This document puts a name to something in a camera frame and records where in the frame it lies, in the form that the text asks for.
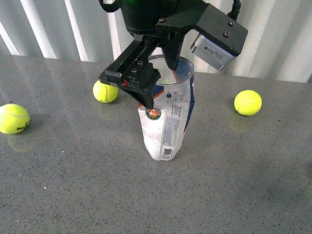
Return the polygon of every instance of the yellow tennis ball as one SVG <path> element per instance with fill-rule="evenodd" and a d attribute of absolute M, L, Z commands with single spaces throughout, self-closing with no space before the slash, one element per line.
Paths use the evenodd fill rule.
<path fill-rule="evenodd" d="M 261 109 L 262 99 L 257 92 L 245 90 L 236 96 L 234 106 L 241 115 L 252 116 Z"/>
<path fill-rule="evenodd" d="M 0 132 L 2 133 L 19 133 L 25 130 L 29 121 L 29 114 L 22 106 L 7 104 L 0 107 Z"/>
<path fill-rule="evenodd" d="M 98 80 L 93 86 L 93 95 L 100 102 L 110 103 L 117 98 L 118 88 Z"/>

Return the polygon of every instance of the transparent plastic can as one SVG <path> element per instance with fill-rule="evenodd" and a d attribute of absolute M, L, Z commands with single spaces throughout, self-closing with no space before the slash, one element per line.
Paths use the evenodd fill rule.
<path fill-rule="evenodd" d="M 144 144 L 153 159 L 168 161 L 181 148 L 195 104 L 194 65 L 180 57 L 172 71 L 163 55 L 151 56 L 149 61 L 161 78 L 153 88 L 154 108 L 138 107 Z"/>

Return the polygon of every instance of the speckled countertop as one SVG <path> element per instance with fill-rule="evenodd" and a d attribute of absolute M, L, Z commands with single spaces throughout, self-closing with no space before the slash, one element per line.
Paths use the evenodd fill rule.
<path fill-rule="evenodd" d="M 31 115 L 0 134 L 1 234 L 312 233 L 312 85 L 197 73 L 181 150 L 154 161 L 136 101 L 94 99 L 106 66 L 1 56 L 0 105 Z"/>

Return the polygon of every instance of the can label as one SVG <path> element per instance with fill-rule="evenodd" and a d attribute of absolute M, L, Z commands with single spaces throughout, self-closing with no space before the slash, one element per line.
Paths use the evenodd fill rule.
<path fill-rule="evenodd" d="M 156 84 L 154 109 L 139 106 L 146 149 L 155 160 L 171 160 L 179 151 L 194 107 L 194 77 L 186 61 L 178 63 L 177 77 L 182 82 Z"/>

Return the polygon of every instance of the can lid opening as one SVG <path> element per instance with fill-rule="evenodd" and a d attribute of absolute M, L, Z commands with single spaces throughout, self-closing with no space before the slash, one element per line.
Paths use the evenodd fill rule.
<path fill-rule="evenodd" d="M 158 69 L 161 78 L 156 85 L 172 85 L 188 80 L 194 73 L 194 65 L 186 58 L 180 57 L 178 60 L 176 71 L 168 68 L 163 55 L 154 55 L 149 57 L 149 62 Z"/>

